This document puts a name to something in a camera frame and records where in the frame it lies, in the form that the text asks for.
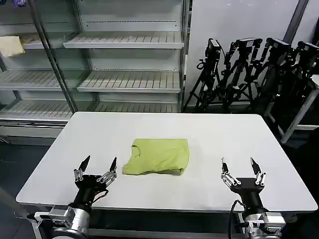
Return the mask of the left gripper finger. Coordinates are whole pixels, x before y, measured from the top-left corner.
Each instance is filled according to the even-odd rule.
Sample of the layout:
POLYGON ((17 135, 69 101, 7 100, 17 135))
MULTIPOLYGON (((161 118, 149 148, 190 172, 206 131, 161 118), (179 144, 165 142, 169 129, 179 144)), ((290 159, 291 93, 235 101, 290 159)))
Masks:
POLYGON ((100 184, 105 184, 106 186, 109 186, 117 178, 116 170, 117 170, 117 157, 114 158, 109 171, 103 174, 101 177, 99 177, 97 179, 97 182, 100 184))
POLYGON ((90 155, 87 156, 86 159, 80 163, 80 166, 78 169, 74 169, 75 181, 83 181, 83 175, 89 164, 89 160, 90 160, 90 155))

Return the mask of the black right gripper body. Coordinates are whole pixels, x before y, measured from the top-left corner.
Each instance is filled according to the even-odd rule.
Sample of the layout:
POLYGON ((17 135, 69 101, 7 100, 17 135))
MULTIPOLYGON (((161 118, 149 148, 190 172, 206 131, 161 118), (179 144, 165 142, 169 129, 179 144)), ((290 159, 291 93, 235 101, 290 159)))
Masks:
POLYGON ((261 214, 264 212, 264 206, 260 198, 260 192, 264 186, 256 185, 254 178, 238 178, 241 184, 230 186, 230 190, 238 194, 244 204, 244 216, 261 214))

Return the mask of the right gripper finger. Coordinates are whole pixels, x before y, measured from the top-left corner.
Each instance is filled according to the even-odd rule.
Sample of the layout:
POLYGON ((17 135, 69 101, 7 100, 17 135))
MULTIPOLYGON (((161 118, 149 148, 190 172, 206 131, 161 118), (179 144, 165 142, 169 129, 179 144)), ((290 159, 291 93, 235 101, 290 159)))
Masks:
POLYGON ((237 178, 234 178, 230 173, 229 173, 229 169, 227 166, 227 163, 224 159, 224 157, 221 158, 221 179, 222 181, 228 186, 228 187, 232 187, 232 186, 239 186, 240 185, 240 181, 237 178))
POLYGON ((259 164, 251 157, 250 163, 256 176, 255 185, 265 185, 266 172, 263 172, 259 164))

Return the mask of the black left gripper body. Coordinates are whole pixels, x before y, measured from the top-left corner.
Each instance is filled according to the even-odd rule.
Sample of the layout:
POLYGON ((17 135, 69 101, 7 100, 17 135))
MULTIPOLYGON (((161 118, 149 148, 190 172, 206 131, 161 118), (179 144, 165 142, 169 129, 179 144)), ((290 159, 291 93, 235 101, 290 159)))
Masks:
POLYGON ((109 191, 106 184, 97 181, 100 177, 101 175, 83 175, 83 180, 75 182, 78 193, 73 201, 73 207, 92 207, 98 194, 107 195, 109 191))

